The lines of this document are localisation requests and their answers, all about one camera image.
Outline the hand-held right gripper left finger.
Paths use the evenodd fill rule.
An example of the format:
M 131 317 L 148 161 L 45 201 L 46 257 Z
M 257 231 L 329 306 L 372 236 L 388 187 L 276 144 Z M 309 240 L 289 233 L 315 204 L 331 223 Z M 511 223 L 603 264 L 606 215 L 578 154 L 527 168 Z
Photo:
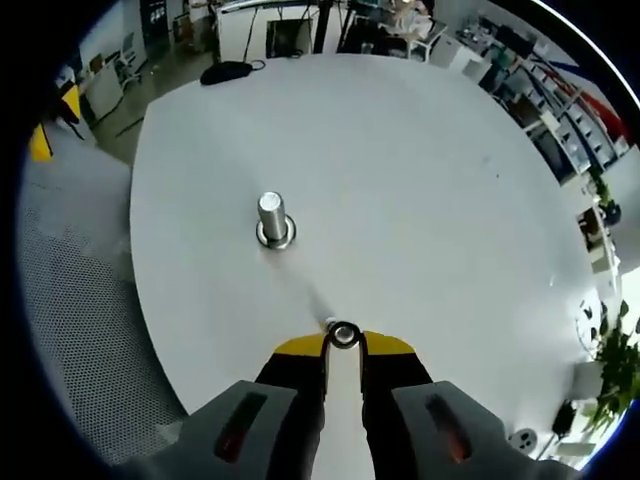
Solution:
M 324 334 L 277 347 L 255 380 L 241 380 L 190 415 L 175 443 L 151 457 L 148 479 L 308 479 L 324 426 Z

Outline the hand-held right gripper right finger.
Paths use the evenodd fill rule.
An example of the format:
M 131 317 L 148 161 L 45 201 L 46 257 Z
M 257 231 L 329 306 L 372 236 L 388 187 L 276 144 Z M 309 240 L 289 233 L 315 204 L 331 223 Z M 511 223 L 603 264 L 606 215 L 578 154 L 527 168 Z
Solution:
M 562 479 L 564 465 L 517 451 L 502 421 L 449 381 L 433 381 L 403 340 L 361 340 L 362 422 L 378 479 Z

